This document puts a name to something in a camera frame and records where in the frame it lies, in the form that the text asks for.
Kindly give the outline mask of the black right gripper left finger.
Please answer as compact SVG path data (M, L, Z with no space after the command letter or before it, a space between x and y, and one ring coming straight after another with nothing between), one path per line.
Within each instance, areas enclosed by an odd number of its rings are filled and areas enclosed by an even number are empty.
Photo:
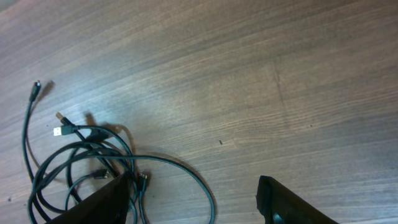
M125 172L49 224L120 224L126 222L130 173Z

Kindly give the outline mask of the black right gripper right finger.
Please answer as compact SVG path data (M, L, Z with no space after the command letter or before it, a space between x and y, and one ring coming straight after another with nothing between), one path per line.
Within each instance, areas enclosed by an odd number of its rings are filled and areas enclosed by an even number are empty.
M337 224L270 176L260 176L256 203L266 224Z

